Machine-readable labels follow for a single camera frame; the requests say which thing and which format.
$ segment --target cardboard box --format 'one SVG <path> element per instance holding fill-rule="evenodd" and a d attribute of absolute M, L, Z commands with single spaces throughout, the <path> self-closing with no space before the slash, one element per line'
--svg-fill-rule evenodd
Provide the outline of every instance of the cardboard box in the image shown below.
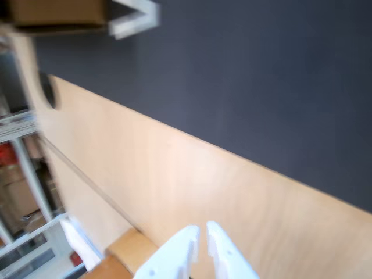
<path fill-rule="evenodd" d="M 31 159 L 41 159 L 43 158 L 42 150 L 38 142 L 38 136 L 36 134 L 28 135 L 23 138 L 24 146 L 27 149 L 28 156 Z"/>
<path fill-rule="evenodd" d="M 45 218 L 43 217 L 41 212 L 37 212 L 36 214 L 32 215 L 31 220 L 24 228 L 24 231 L 29 234 L 34 230 L 37 230 L 38 228 L 44 226 L 46 223 L 47 221 L 45 221 Z"/>
<path fill-rule="evenodd" d="M 7 185 L 5 191 L 9 197 L 8 202 L 17 212 L 16 218 L 18 220 L 21 220 L 23 216 L 30 215 L 39 210 L 35 198 L 25 179 Z"/>
<path fill-rule="evenodd" d="M 8 0 L 12 24 L 32 33 L 102 28 L 104 0 Z"/>
<path fill-rule="evenodd" d="M 0 187 L 22 179 L 24 175 L 18 164 L 0 167 Z"/>

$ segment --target plywood sheet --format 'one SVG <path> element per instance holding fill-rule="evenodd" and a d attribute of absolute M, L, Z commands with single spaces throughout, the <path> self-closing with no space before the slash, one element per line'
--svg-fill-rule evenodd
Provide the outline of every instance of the plywood sheet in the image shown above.
<path fill-rule="evenodd" d="M 102 253 L 132 226 L 69 166 L 43 146 L 50 160 L 57 189 L 70 216 L 75 217 L 84 233 Z"/>
<path fill-rule="evenodd" d="M 112 243 L 108 252 L 120 260 L 131 274 L 135 274 L 157 249 L 150 239 L 132 228 Z"/>
<path fill-rule="evenodd" d="M 108 256 L 91 272 L 83 275 L 83 279 L 132 279 L 133 276 L 114 257 Z"/>
<path fill-rule="evenodd" d="M 51 109 L 26 46 L 16 49 L 46 140 L 155 245 L 199 225 L 192 278 L 214 278 L 208 220 L 263 279 L 370 277 L 372 215 L 57 77 Z"/>

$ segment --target white shelf frame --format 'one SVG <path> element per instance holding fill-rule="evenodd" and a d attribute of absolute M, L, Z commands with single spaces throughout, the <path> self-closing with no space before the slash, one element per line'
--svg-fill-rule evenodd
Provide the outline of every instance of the white shelf frame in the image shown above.
<path fill-rule="evenodd" d="M 5 243 L 5 246 L 0 249 L 0 257 L 51 228 L 55 224 L 59 223 L 61 219 L 67 217 L 67 213 L 60 214 L 55 218 L 53 217 L 50 205 L 24 146 L 22 138 L 36 132 L 37 127 L 34 121 L 34 116 L 29 111 L 0 119 L 0 144 L 7 141 L 12 144 L 23 174 L 30 186 L 30 190 L 47 222 L 46 225 L 14 240 L 9 230 L 6 228 L 6 225 L 4 225 L 4 222 L 0 218 L 0 237 Z"/>

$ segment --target dark gray surface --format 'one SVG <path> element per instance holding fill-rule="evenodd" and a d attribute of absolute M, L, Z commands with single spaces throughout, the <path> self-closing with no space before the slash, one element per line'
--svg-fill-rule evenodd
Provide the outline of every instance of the dark gray surface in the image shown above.
<path fill-rule="evenodd" d="M 27 109 L 16 62 L 11 52 L 0 54 L 0 94 L 3 94 L 11 112 Z"/>
<path fill-rule="evenodd" d="M 372 210 L 372 4 L 163 1 L 162 25 L 38 37 L 40 67 Z"/>

